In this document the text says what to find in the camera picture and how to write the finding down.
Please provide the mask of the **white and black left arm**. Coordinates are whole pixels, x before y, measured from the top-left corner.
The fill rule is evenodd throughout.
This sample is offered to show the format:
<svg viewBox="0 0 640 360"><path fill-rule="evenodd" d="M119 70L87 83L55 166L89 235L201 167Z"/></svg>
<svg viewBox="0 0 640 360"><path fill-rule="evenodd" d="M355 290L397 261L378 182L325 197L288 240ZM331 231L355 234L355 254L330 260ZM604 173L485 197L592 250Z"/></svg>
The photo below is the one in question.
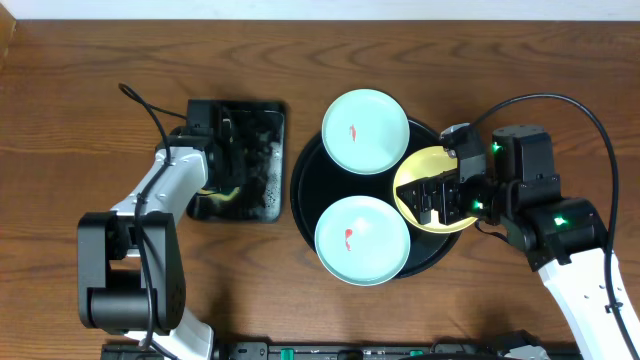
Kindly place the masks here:
<svg viewBox="0 0 640 360"><path fill-rule="evenodd" d="M170 359L209 359L213 329L186 307L177 225L210 185L232 135L228 111L191 100L186 123L164 134L135 189L78 222L78 313L87 328L124 335Z"/></svg>

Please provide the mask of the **yellow plate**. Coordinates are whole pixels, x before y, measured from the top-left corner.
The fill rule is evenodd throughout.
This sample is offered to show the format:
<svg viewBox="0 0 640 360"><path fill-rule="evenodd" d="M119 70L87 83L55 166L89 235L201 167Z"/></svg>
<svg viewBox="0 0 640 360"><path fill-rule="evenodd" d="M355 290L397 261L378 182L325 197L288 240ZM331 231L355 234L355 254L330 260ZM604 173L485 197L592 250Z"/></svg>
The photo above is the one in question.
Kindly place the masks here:
<svg viewBox="0 0 640 360"><path fill-rule="evenodd" d="M410 208L396 195L396 188L425 177L433 177L442 172L457 169L457 160L451 158L442 146L431 146L418 150L402 161L397 169L392 185L395 206L403 218L412 226L425 232L449 234L462 231L473 225L477 218L464 217L450 225L441 224L435 210L429 212L431 221L420 224L411 213Z"/></svg>

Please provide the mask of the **green and yellow sponge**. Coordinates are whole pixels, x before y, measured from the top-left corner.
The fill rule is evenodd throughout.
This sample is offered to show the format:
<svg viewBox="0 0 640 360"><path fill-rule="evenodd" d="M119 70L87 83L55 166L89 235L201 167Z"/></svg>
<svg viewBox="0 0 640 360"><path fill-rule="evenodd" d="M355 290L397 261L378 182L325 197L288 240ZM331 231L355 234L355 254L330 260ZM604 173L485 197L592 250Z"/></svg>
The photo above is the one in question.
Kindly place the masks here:
<svg viewBox="0 0 640 360"><path fill-rule="evenodd" d="M233 202L240 193L241 193L241 188L234 187L229 189L222 189L221 191L218 191L218 192L212 192L211 194L208 195L208 198L212 202L216 202L216 203L229 203L229 202Z"/></svg>

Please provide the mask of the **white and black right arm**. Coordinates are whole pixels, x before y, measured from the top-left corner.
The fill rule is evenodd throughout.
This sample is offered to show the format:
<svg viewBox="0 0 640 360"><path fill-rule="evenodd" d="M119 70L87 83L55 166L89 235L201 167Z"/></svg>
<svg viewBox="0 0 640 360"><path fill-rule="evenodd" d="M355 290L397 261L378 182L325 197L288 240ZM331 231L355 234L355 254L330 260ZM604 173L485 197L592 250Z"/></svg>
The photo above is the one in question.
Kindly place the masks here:
<svg viewBox="0 0 640 360"><path fill-rule="evenodd" d="M560 307L585 359L636 359L639 319L626 293L610 232L593 204L561 193L552 140L541 126L492 134L487 170L479 134L466 126L443 133L442 145L409 156L393 196L402 216L431 233L486 223L522 252Z"/></svg>

